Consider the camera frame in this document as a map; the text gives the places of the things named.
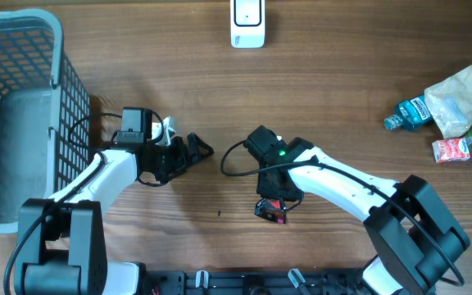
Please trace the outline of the clear bag with printed card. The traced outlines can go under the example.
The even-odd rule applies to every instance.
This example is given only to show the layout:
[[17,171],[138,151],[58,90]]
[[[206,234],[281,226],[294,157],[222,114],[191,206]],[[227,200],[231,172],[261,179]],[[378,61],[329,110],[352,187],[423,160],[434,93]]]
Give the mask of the clear bag with printed card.
[[284,211],[279,200],[262,198],[256,203],[254,214],[263,220],[277,224],[287,223],[287,213]]

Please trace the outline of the blue mouthwash bottle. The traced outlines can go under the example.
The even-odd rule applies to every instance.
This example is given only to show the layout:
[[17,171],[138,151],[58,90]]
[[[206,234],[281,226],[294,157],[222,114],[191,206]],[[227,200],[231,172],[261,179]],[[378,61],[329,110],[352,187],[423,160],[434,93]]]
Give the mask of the blue mouthwash bottle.
[[425,95],[404,100],[396,104],[394,114],[384,119],[384,127],[387,130],[403,128],[414,131],[428,124],[433,117],[425,104]]

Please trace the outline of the small red packet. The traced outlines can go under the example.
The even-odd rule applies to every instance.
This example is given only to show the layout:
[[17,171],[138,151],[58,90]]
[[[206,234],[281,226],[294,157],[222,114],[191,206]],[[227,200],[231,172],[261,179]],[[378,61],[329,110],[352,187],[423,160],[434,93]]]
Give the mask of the small red packet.
[[470,159],[465,138],[437,140],[432,143],[434,159],[437,163],[467,161]]

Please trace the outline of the white box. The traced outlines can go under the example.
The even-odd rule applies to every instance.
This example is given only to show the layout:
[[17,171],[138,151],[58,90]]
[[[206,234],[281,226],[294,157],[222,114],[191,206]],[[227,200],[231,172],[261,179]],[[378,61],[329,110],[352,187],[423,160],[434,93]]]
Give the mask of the white box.
[[444,138],[472,126],[472,65],[424,90],[425,104]]

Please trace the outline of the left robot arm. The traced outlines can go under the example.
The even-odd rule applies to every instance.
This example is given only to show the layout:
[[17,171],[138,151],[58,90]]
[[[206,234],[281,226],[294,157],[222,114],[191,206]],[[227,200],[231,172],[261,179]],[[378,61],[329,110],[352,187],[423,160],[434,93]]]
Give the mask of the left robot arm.
[[6,294],[157,294],[143,263],[108,261],[102,217],[131,184],[150,173],[168,184],[213,155],[196,134],[175,137],[173,120],[126,107],[108,147],[71,183],[20,208],[18,239],[5,269]]

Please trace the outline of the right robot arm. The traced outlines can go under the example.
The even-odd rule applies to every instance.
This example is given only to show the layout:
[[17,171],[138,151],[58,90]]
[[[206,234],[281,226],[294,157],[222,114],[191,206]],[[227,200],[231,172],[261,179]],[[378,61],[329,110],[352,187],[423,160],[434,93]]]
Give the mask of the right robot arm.
[[302,138],[286,143],[261,125],[243,140],[258,162],[256,215],[284,223],[306,194],[322,197],[357,218],[376,255],[360,272],[358,290],[372,294],[427,294],[452,271],[470,239],[432,186],[368,175],[334,160]]

